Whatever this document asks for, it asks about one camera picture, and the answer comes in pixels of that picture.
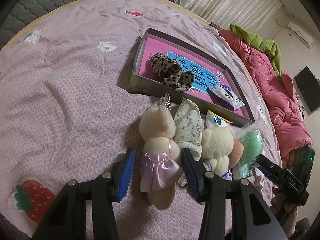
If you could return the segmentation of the person's right hand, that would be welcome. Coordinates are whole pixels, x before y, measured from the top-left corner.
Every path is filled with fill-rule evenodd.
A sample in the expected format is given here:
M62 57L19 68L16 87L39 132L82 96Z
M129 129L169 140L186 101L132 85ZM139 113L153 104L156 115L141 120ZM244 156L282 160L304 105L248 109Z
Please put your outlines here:
M276 213L276 204L278 202L278 188L273 187L272 192L275 195L271 199L271 206L270 209L273 213ZM284 232L286 233L287 238L290 238L294 232L295 232L295 226L298 220L298 210L295 204L288 203L288 202L283 202L281 204L281 207L285 210L286 213L286 218L284 218L281 223L282 223L282 228Z

